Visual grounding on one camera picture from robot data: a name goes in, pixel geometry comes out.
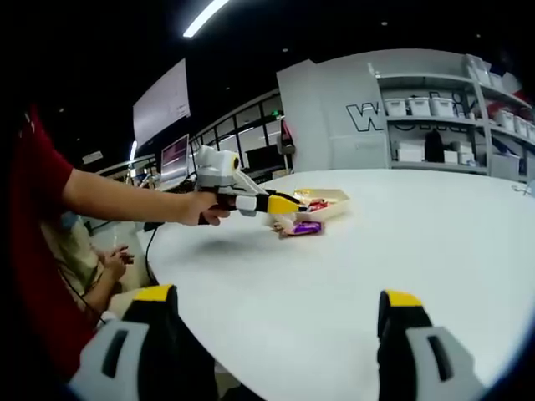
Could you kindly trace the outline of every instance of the white storage box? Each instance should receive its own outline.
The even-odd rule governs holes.
[[[423,151],[425,147],[425,142],[422,140],[413,140],[411,142],[404,141],[404,142],[397,142],[396,143],[396,149],[416,149]]]
[[[496,117],[494,119],[503,128],[507,129],[508,131],[514,132],[514,130],[515,130],[515,122],[514,122],[514,114],[513,113],[509,113],[506,110],[499,110],[496,113]]]
[[[452,152],[451,150],[444,150],[444,163],[457,165],[459,163],[459,156],[457,155],[457,152]]]
[[[532,141],[535,142],[535,125],[532,123],[526,123],[527,124],[527,137]]]
[[[455,152],[472,153],[471,145],[468,142],[461,142],[459,140],[456,140],[455,142],[451,142],[451,146],[453,147],[453,150]]]
[[[431,98],[431,113],[436,117],[455,117],[453,100],[446,98]]]
[[[341,215],[349,209],[349,197],[342,190],[295,190],[293,197],[308,205],[314,199],[325,199],[329,205],[318,211],[297,212],[297,221],[326,220]]]
[[[422,161],[424,159],[423,148],[419,149],[398,149],[399,161]]]
[[[476,158],[472,152],[459,153],[460,165],[476,165]]]
[[[391,117],[405,117],[407,115],[407,105],[405,99],[385,99],[387,115]]]
[[[515,131],[521,136],[527,137],[527,123],[526,120],[515,115]]]
[[[520,169],[520,158],[515,155],[492,155],[491,176],[516,181]]]
[[[408,98],[410,111],[412,115],[418,117],[430,117],[431,109],[429,108],[429,98]]]
[[[499,89],[499,90],[504,90],[501,76],[495,73],[488,73],[488,76],[491,78],[491,84],[494,88]]]

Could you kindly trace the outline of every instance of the face mask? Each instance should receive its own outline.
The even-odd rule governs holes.
[[[67,211],[61,215],[61,226],[64,230],[70,230],[78,221],[78,215],[72,211]]]

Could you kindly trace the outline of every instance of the black and yellow device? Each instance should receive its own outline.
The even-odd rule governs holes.
[[[218,205],[215,207],[219,209],[239,210],[245,216],[255,216],[259,211],[275,215],[276,220],[277,216],[306,210],[305,205],[294,197],[257,185],[240,170],[234,152],[202,146],[195,162],[196,190],[217,194]],[[233,200],[231,206],[227,201],[229,196]]]
[[[382,291],[377,337],[380,401],[481,397],[472,355],[448,330],[432,325],[417,297]]]
[[[176,287],[147,287],[122,321],[109,321],[84,348],[70,387],[88,401],[216,400],[213,369],[178,316]]]

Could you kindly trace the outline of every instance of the red shirt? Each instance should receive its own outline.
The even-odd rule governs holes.
[[[9,181],[10,259],[15,287],[33,330],[64,377],[94,329],[65,288],[39,222],[63,211],[61,195],[73,170],[56,150],[35,110],[13,146]]]

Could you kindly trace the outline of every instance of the black ceiling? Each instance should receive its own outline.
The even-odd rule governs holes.
[[[191,117],[166,131],[170,139],[276,88],[276,72],[306,58],[382,48],[474,53],[502,63],[531,88],[528,19],[505,6],[498,13],[479,2],[231,0],[193,39],[183,39],[209,2],[18,3],[6,36],[14,66],[8,80],[38,102],[72,162],[103,152],[94,168],[126,160],[132,105],[184,57]]]

